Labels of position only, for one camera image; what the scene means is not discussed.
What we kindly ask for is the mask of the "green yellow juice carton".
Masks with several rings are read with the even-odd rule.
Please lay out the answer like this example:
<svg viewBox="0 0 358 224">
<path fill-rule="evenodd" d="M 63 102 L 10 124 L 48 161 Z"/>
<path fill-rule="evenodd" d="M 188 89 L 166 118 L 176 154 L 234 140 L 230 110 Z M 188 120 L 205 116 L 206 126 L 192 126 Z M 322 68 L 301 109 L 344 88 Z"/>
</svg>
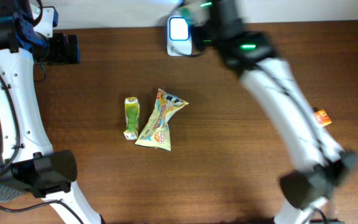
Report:
<svg viewBox="0 0 358 224">
<path fill-rule="evenodd" d="M 140 104 L 136 97 L 128 97 L 124 102 L 126 129 L 124 136 L 127 140 L 136 140 L 139 135 Z"/>
</svg>

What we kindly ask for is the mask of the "orange tissue pack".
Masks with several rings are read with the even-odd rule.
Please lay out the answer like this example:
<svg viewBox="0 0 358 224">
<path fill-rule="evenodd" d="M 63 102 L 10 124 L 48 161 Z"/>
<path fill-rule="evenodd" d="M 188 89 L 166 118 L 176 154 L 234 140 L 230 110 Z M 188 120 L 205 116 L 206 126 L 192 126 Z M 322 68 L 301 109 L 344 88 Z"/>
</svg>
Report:
<svg viewBox="0 0 358 224">
<path fill-rule="evenodd" d="M 326 110 L 314 108 L 314 116 L 318 122 L 318 124 L 322 127 L 330 125 L 332 123 L 332 119 L 328 116 Z"/>
</svg>

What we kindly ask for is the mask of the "teal tissue pack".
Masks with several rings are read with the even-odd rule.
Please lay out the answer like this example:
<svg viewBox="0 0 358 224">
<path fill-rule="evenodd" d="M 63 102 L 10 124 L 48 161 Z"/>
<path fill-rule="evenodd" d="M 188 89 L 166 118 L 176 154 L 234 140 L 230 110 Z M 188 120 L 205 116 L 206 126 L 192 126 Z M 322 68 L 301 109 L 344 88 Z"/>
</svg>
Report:
<svg viewBox="0 0 358 224">
<path fill-rule="evenodd" d="M 203 26 L 209 19 L 209 7 L 212 2 L 191 2 L 180 6 L 177 12 L 191 26 Z"/>
</svg>

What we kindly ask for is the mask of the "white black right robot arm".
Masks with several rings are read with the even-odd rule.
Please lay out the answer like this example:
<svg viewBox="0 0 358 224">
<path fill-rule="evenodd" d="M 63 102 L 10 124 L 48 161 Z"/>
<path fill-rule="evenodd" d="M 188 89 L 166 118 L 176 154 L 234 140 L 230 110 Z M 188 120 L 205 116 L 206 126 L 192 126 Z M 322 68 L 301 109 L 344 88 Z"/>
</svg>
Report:
<svg viewBox="0 0 358 224">
<path fill-rule="evenodd" d="M 265 32 L 251 31 L 234 1 L 195 1 L 194 25 L 201 41 L 214 47 L 225 66 L 260 104 L 286 144 L 294 170 L 280 178 L 285 197 L 271 223 L 313 223 L 314 215 L 358 166 L 358 155 L 344 149 L 318 123 L 289 63 Z"/>
</svg>

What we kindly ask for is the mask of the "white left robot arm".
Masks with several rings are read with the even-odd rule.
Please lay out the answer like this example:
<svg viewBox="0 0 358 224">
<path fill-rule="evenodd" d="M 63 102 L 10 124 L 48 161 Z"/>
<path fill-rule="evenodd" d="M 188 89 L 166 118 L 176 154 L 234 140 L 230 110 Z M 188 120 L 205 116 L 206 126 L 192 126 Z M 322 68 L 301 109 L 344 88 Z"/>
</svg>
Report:
<svg viewBox="0 0 358 224">
<path fill-rule="evenodd" d="M 102 223 L 78 186 L 73 153 L 53 150 L 35 94 L 35 65 L 80 61 L 77 36 L 55 34 L 57 24 L 52 6 L 0 1 L 0 210 L 28 192 L 65 223 Z"/>
</svg>

